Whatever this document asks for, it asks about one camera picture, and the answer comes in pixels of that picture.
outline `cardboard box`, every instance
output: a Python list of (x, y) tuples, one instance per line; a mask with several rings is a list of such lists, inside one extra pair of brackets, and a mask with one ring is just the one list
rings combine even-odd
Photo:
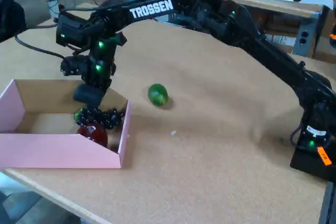
[(330, 34), (335, 23), (335, 14), (333, 10), (328, 12), (324, 27), (321, 32), (321, 37), (316, 46), (314, 59), (329, 63), (336, 63), (336, 49), (330, 45)]
[[(283, 31), (273, 31), (273, 30), (266, 30), (265, 31), (266, 39), (273, 42), (275, 45), (280, 47), (283, 51), (293, 54), (294, 45), (297, 40), (297, 33), (286, 33)], [(315, 37), (311, 43), (309, 52), (307, 57), (312, 58), (314, 55), (314, 45), (315, 45)]]
[(0, 168), (121, 168), (130, 102), (109, 89), (101, 110), (126, 109), (122, 130), (108, 131), (117, 151), (76, 134), (73, 113), (85, 104), (72, 95), (81, 81), (12, 80), (0, 96)]

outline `black robotic arm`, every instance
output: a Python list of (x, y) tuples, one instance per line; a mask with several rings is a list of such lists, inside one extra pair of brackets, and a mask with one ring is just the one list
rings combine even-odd
[[(195, 30), (205, 31), (227, 45), (242, 48), (294, 90), (304, 109), (298, 128), (298, 149), (318, 157), (318, 147), (330, 146), (336, 131), (336, 95), (329, 80), (308, 71), (303, 61), (297, 63), (267, 41), (256, 28), (249, 11), (233, 1), (132, 0), (115, 5), (107, 2), (96, 8), (88, 20), (67, 10), (61, 12), (57, 43), (76, 46), (76, 52), (90, 50), (89, 56), (75, 53), (61, 64), (64, 75), (81, 75), (85, 81), (74, 99), (99, 105), (116, 70), (115, 49), (126, 42), (119, 31), (131, 23), (170, 13), (188, 17)], [(327, 179), (336, 180), (331, 173)]]

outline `green lime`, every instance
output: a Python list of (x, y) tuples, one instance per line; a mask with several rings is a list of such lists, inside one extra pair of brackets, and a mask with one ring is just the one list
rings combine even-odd
[(148, 98), (156, 106), (165, 105), (168, 101), (167, 89), (161, 84), (153, 84), (148, 89)]
[(74, 117), (73, 117), (73, 119), (74, 119), (75, 122), (78, 121), (78, 119), (79, 119), (79, 113), (80, 113), (81, 111), (82, 111), (82, 109), (80, 109), (79, 111), (77, 111), (77, 112), (74, 113)]

